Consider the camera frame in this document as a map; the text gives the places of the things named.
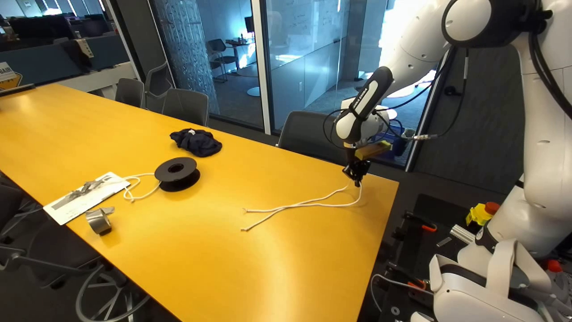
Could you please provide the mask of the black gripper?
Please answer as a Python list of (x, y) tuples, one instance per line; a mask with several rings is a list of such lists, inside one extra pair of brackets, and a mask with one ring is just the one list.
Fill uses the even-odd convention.
[(348, 157), (344, 166), (343, 166), (343, 173), (353, 180), (355, 187), (359, 187), (360, 185), (360, 178), (368, 171), (368, 168), (369, 168), (368, 160), (362, 160), (362, 159), (357, 159), (357, 157)]

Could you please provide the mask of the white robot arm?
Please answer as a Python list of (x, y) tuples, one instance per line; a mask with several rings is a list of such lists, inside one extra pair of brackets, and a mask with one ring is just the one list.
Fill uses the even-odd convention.
[(346, 148), (364, 139), (380, 98), (428, 71), (452, 46), (512, 46), (523, 92), (523, 173), (486, 223), (486, 241), (550, 253), (572, 227), (572, 0), (396, 0), (382, 26), (380, 66), (341, 107)]

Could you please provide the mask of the white robot base equipment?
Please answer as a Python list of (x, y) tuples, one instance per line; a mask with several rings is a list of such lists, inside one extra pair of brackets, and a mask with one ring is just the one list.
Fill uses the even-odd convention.
[(409, 322), (570, 322), (570, 277), (543, 268), (516, 239), (493, 252), (469, 243), (453, 261), (428, 261), (432, 311)]

